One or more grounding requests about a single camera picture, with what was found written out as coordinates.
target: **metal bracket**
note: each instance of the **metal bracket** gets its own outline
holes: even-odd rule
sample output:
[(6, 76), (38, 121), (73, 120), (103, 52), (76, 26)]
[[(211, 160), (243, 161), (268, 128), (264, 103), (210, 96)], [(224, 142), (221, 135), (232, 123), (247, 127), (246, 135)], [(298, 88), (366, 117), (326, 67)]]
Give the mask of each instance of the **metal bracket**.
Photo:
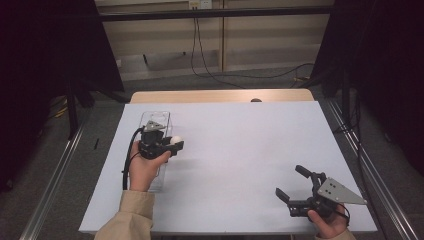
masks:
[(327, 178), (318, 189), (318, 194), (338, 203), (365, 205), (367, 201), (333, 178)]
[(146, 127), (144, 128), (144, 132), (152, 132), (160, 129), (165, 129), (166, 126), (159, 124), (157, 122), (154, 122), (152, 120), (149, 120), (146, 124)]

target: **wall outlet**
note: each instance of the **wall outlet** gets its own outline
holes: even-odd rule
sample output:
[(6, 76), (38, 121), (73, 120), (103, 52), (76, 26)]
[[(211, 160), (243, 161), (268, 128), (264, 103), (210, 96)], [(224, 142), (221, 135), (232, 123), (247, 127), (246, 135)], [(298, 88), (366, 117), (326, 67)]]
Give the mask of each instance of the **wall outlet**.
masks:
[(212, 9), (212, 0), (200, 0), (200, 9)]
[(117, 60), (116, 60), (116, 66), (117, 66), (118, 68), (121, 68), (121, 67), (122, 67), (122, 61), (121, 61), (121, 59), (117, 59)]
[(190, 0), (188, 1), (188, 9), (200, 9), (200, 1), (199, 0)]

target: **gray carpet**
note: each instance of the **gray carpet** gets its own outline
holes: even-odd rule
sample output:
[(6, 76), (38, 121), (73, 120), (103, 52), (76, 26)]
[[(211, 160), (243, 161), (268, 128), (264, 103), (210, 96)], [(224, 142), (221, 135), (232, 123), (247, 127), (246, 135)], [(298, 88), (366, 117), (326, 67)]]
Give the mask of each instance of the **gray carpet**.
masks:
[[(273, 76), (281, 74), (286, 69), (267, 69), (235, 72), (232, 74)], [(311, 67), (299, 69), (298, 76), (308, 76)], [(295, 73), (284, 77), (269, 79), (251, 79), (242, 77), (217, 77), (220, 81), (229, 81), (244, 88), (290, 88), (294, 82)], [(126, 93), (130, 97), (136, 91), (153, 90), (191, 90), (191, 89), (235, 89), (237, 87), (218, 83), (212, 78), (202, 78), (194, 75), (172, 78), (160, 78), (125, 82)], [(326, 100), (320, 93), (320, 88), (312, 89), (327, 117), (332, 129), (338, 127)], [(87, 125), (84, 128), (78, 148), (60, 183), (53, 204), (48, 211), (38, 239), (93, 239), (89, 234), (78, 232), (78, 227), (88, 206), (90, 196), (95, 188), (104, 160), (120, 120), (123, 104), (93, 93), (97, 99), (91, 110)], [(34, 211), (44, 188), (60, 159), (67, 143), (67, 116), (49, 120), (43, 134), (36, 143), (32, 158), (14, 181), (14, 189), (0, 195), (0, 239), (18, 239), (25, 228), (31, 213)], [(362, 141), (365, 150), (370, 155), (376, 168), (384, 179), (390, 191), (410, 219), (414, 230), (424, 237), (424, 178), (420, 176), (407, 162), (401, 149), (386, 140), (384, 129), (381, 129), (366, 106), (362, 106), (361, 118)], [(343, 134), (335, 134), (358, 186), (364, 188), (364, 183), (358, 171), (356, 155)], [(402, 239), (391, 221), (384, 206), (379, 201), (376, 192), (368, 181), (370, 192), (367, 198), (373, 199), (376, 212), (384, 227), (388, 239)], [(377, 223), (374, 209), (368, 205)], [(296, 236), (296, 239), (311, 239), (312, 236)], [(376, 233), (357, 234), (358, 239), (384, 239), (382, 231)], [(178, 239), (220, 239), (220, 237), (178, 237)], [(246, 236), (244, 239), (285, 239), (283, 236)]]

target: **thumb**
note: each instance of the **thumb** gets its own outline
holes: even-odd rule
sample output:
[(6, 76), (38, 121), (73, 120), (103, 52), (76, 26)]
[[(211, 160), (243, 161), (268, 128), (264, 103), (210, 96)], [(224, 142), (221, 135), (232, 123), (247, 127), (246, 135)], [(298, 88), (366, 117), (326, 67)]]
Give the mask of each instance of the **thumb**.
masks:
[(327, 232), (330, 230), (330, 226), (328, 226), (324, 219), (322, 219), (314, 210), (309, 210), (308, 216), (311, 221), (318, 227), (320, 232)]
[(162, 153), (162, 155), (160, 155), (159, 157), (155, 158), (153, 162), (155, 163), (157, 167), (159, 167), (160, 165), (166, 163), (170, 157), (171, 157), (171, 151), (166, 151)]

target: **power cord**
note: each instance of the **power cord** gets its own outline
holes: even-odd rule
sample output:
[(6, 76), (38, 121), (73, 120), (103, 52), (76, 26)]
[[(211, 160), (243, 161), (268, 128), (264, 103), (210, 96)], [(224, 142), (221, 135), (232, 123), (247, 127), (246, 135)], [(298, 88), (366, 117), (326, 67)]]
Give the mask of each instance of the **power cord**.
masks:
[(202, 46), (202, 41), (200, 40), (201, 38), (200, 38), (200, 27), (199, 27), (199, 19), (198, 19), (198, 18), (194, 18), (193, 50), (192, 50), (192, 52), (191, 52), (191, 69), (193, 70), (193, 73), (194, 73), (196, 76), (198, 76), (198, 77), (205, 77), (205, 76), (202, 76), (202, 75), (200, 75), (200, 74), (196, 73), (196, 71), (194, 70), (194, 67), (193, 67), (193, 55), (194, 55), (194, 48), (195, 48), (195, 46), (196, 46), (196, 35), (198, 36), (198, 39), (199, 39), (200, 52), (201, 52), (201, 54), (202, 54), (203, 65), (204, 65), (204, 67), (205, 67), (205, 69), (206, 69), (206, 72), (207, 72), (207, 73), (208, 73), (208, 75), (209, 75), (209, 76), (206, 76), (206, 77), (212, 77), (212, 79), (214, 79), (215, 81), (217, 81), (217, 82), (219, 82), (219, 83), (223, 83), (223, 84), (231, 85), (231, 86), (234, 86), (234, 87), (237, 87), (237, 88), (246, 89), (246, 88), (245, 88), (245, 87), (243, 87), (243, 86), (240, 86), (240, 85), (237, 85), (237, 84), (234, 84), (234, 83), (230, 83), (230, 82), (225, 82), (225, 81), (219, 80), (219, 79), (215, 78), (215, 76), (214, 76), (214, 75), (212, 75), (212, 74), (210, 73), (210, 71), (209, 71), (209, 69), (208, 69), (208, 67), (207, 67), (207, 65), (206, 65), (205, 56), (204, 56), (204, 54), (203, 54), (203, 46)]
[(50, 119), (52, 119), (52, 118), (59, 118), (59, 117), (61, 117), (63, 114), (65, 114), (65, 112), (68, 110), (68, 103), (67, 103), (67, 101), (66, 101), (66, 97), (63, 97), (62, 99), (60, 99), (60, 101), (58, 101), (58, 102), (56, 102), (56, 103), (52, 104), (52, 105), (50, 106), (50, 109), (54, 108), (54, 107), (55, 107), (56, 105), (58, 105), (59, 103), (62, 103), (62, 106), (60, 107), (60, 109), (59, 109), (56, 113), (52, 114), (51, 116), (48, 116), (48, 117), (47, 117), (47, 120), (50, 120)]
[(353, 120), (353, 118), (355, 116), (357, 116), (358, 111), (357, 111), (358, 105), (355, 103), (355, 106), (353, 107), (352, 112), (350, 113), (350, 118), (349, 118), (349, 122), (348, 123), (343, 123), (342, 125), (340, 125), (338, 128), (334, 129), (332, 132), (334, 133), (345, 133), (345, 132), (350, 132), (353, 129), (355, 129), (355, 127), (358, 126), (359, 122), (358, 122), (358, 118), (356, 118), (356, 122), (355, 124), (350, 124)]
[(131, 154), (132, 145), (134, 143), (135, 138), (137, 137), (137, 134), (141, 133), (143, 130), (144, 130), (144, 126), (141, 128), (138, 128), (134, 132), (133, 136), (131, 137), (130, 145), (128, 146), (127, 157), (125, 159), (124, 170), (122, 171), (122, 189), (123, 190), (128, 190), (128, 173), (130, 171), (131, 161), (133, 160), (135, 156), (137, 156), (140, 153), (138, 152), (134, 156), (131, 156), (130, 154)]
[[(199, 45), (200, 45), (200, 52), (201, 52), (202, 60), (203, 60), (203, 65), (204, 65), (204, 67), (206, 69), (206, 72), (208, 74), (207, 76), (203, 76), (203, 75), (198, 74), (194, 70), (194, 67), (193, 67), (193, 54), (194, 54), (194, 49), (195, 49), (195, 46), (196, 46), (196, 36), (198, 37), (198, 41), (199, 41)], [(301, 68), (301, 67), (304, 67), (304, 66), (313, 66), (313, 65), (314, 65), (313, 63), (304, 63), (304, 64), (301, 64), (301, 65), (299, 65), (299, 66), (297, 66), (297, 67), (295, 67), (295, 68), (293, 68), (293, 69), (291, 69), (291, 70), (289, 70), (287, 72), (284, 72), (284, 73), (281, 73), (281, 74), (277, 74), (277, 75), (274, 75), (274, 76), (249, 76), (249, 75), (242, 75), (242, 74), (214, 74), (214, 75), (212, 75), (211, 72), (209, 71), (207, 65), (206, 65), (205, 57), (204, 57), (204, 54), (203, 54), (202, 40), (201, 40), (201, 37), (200, 37), (199, 20), (197, 18), (194, 19), (194, 37), (193, 37), (193, 49), (192, 49), (192, 52), (191, 52), (191, 69), (192, 69), (193, 73), (196, 76), (198, 76), (198, 77), (202, 77), (202, 78), (209, 78), (209, 77), (211, 77), (211, 78), (213, 78), (217, 82), (220, 82), (220, 83), (224, 83), (224, 84), (228, 84), (228, 85), (231, 85), (231, 86), (235, 86), (235, 87), (238, 87), (238, 88), (245, 89), (245, 87), (243, 87), (243, 86), (240, 86), (240, 85), (237, 85), (237, 84), (233, 84), (233, 83), (229, 83), (229, 82), (222, 81), (222, 80), (218, 80), (216, 77), (244, 77), (244, 78), (255, 78), (255, 79), (271, 79), (271, 78), (282, 77), (282, 76), (285, 76), (285, 75), (287, 75), (289, 73), (295, 72), (296, 73), (295, 81), (290, 86), (290, 88), (293, 88), (294, 85), (296, 84), (296, 81), (299, 79), (297, 77), (297, 70), (299, 68)]]
[(349, 226), (349, 223), (350, 223), (350, 212), (349, 212), (349, 210), (343, 204), (338, 203), (337, 205), (342, 206), (344, 208), (344, 210), (346, 211), (347, 215), (340, 213), (337, 210), (335, 210), (334, 213), (345, 218), (346, 219), (346, 226)]

